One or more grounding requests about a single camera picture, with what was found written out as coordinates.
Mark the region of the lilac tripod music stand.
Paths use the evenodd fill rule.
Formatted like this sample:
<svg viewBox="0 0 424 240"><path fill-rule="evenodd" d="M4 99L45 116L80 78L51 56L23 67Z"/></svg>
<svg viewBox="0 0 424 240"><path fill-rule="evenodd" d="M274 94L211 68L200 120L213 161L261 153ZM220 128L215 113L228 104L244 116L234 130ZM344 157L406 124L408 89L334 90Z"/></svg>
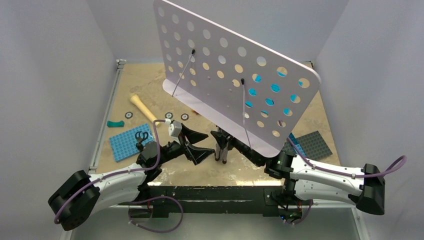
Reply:
<svg viewBox="0 0 424 240"><path fill-rule="evenodd" d="M167 0L153 2L165 65L162 87L265 157L276 156L319 90L316 71ZM244 106L253 74L299 80L301 107L292 117L263 117Z"/></svg>

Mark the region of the black microphone desk stand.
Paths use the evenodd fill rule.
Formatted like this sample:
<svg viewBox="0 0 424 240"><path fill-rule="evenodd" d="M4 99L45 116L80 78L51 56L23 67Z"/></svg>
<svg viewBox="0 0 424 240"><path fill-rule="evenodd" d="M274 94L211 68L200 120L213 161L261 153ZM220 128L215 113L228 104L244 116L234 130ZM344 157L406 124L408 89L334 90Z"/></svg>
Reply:
<svg viewBox="0 0 424 240"><path fill-rule="evenodd" d="M136 139L135 147L139 152L142 152L144 149L143 141L149 138L149 133L147 131L137 131L134 137Z"/></svg>

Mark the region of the teal sheet music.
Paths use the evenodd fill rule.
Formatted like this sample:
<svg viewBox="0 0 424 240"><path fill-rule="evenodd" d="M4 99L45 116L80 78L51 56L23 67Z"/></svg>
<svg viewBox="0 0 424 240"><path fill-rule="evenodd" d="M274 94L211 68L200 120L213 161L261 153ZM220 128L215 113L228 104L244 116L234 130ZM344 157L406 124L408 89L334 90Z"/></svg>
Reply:
<svg viewBox="0 0 424 240"><path fill-rule="evenodd" d="M303 84L298 79L291 80L281 71L272 79L263 74L254 73L251 80L243 81L246 109L258 111L264 118L292 117L304 100Z"/></svg>

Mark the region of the cream microphone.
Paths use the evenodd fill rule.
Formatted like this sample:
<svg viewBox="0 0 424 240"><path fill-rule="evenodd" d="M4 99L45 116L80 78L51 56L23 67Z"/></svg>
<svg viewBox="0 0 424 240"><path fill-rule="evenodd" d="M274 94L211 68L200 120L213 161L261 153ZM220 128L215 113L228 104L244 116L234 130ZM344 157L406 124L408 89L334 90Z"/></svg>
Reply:
<svg viewBox="0 0 424 240"><path fill-rule="evenodd" d="M134 106L136 106L152 124L154 124L156 127L161 125L162 122L157 121L158 118L148 109L148 107L141 101L137 94L132 93L129 96L129 101Z"/></svg>

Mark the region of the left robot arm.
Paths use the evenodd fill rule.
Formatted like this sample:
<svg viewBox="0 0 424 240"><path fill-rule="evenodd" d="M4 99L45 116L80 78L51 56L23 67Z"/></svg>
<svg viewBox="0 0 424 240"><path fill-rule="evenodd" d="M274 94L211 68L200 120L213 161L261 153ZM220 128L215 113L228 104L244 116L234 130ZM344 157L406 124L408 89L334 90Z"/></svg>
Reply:
<svg viewBox="0 0 424 240"><path fill-rule="evenodd" d="M131 203L142 205L149 199L144 186L161 174L161 166L180 156L194 165L203 162L214 149L197 147L196 143L208 138L205 133L187 128L177 122L170 125L174 141L161 146L158 140L148 141L146 132L134 136L139 152L135 163L106 173L74 172L48 199L54 213L53 222L70 231L84 223L90 215L108 207Z"/></svg>

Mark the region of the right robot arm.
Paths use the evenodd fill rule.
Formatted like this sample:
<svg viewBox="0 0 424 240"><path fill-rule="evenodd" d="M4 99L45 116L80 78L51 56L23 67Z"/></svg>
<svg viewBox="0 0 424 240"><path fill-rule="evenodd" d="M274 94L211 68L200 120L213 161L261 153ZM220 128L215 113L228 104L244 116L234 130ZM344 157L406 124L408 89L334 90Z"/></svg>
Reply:
<svg viewBox="0 0 424 240"><path fill-rule="evenodd" d="M373 164L363 167L342 167L302 158L293 149L286 149L274 157L265 157L221 130L212 130L218 150L236 149L264 173L284 179L280 196L288 204L307 200L330 200L354 205L371 215L385 213L385 179Z"/></svg>

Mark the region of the light blue brick plate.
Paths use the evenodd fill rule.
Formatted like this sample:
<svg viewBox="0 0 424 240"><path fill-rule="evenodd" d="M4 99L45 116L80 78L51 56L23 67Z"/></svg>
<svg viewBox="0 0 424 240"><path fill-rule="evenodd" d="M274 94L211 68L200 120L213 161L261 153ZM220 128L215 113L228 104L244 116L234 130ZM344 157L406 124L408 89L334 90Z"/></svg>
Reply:
<svg viewBox="0 0 424 240"><path fill-rule="evenodd" d="M293 149L297 152L297 153L301 153L302 155L306 156L306 154L304 153L300 143L298 142L297 138L294 136L293 133L290 133L289 136L290 140L292 141L292 143L295 145L295 147L293 147Z"/></svg>

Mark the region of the light blue brick baseplate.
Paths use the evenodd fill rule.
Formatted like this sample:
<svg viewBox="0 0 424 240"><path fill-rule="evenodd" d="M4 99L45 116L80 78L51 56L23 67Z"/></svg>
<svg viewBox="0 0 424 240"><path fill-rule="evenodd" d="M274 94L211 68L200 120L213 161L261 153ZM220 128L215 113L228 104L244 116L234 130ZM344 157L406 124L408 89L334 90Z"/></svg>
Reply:
<svg viewBox="0 0 424 240"><path fill-rule="evenodd" d="M135 133L138 131L148 132L149 134L149 138L142 142L144 146L147 143L154 141L152 131L147 123L139 125L135 128L124 131L122 133L119 133L118 135L109 138L110 146L112 149L112 155L116 163L121 162L132 156L135 156L139 153L136 148L137 141L135 138Z"/></svg>

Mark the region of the dark blue poker chip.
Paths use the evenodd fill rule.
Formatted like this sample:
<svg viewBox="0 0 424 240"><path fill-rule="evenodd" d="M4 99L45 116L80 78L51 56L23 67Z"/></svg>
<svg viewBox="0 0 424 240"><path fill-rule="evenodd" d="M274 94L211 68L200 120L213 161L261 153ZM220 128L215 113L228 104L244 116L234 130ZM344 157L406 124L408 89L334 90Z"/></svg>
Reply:
<svg viewBox="0 0 424 240"><path fill-rule="evenodd" d="M133 117L133 113L131 111L128 111L125 113L125 118L126 119L131 119Z"/></svg>

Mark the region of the teal curved block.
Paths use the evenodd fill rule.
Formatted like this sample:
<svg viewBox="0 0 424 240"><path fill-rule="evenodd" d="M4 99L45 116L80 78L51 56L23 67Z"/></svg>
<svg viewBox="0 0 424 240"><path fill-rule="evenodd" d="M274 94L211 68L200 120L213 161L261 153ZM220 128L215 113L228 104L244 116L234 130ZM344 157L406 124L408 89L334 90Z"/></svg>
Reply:
<svg viewBox="0 0 424 240"><path fill-rule="evenodd" d="M125 126L125 122L123 120L121 121L110 121L108 120L106 123L106 126L108 128L123 128Z"/></svg>

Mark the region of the grey brick baseplate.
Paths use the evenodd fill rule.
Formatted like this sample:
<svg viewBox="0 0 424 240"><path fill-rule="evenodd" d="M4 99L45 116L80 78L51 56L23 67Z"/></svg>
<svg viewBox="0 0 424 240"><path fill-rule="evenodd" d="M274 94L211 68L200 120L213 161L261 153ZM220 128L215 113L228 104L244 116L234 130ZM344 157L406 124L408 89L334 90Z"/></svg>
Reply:
<svg viewBox="0 0 424 240"><path fill-rule="evenodd" d="M305 157L308 159L320 161L333 154L319 131L314 131L296 138L306 155ZM281 151L286 152L289 150L295 151L293 145L289 141L286 141Z"/></svg>

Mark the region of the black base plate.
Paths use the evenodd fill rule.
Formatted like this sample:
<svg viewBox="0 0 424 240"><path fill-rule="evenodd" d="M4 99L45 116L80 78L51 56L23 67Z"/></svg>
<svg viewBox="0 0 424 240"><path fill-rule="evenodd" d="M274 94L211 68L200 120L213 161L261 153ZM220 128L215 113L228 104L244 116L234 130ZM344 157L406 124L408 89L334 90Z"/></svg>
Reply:
<svg viewBox="0 0 424 240"><path fill-rule="evenodd" d="M133 219L168 218L170 214L259 214L301 218L301 200L282 186L145 186L131 206Z"/></svg>

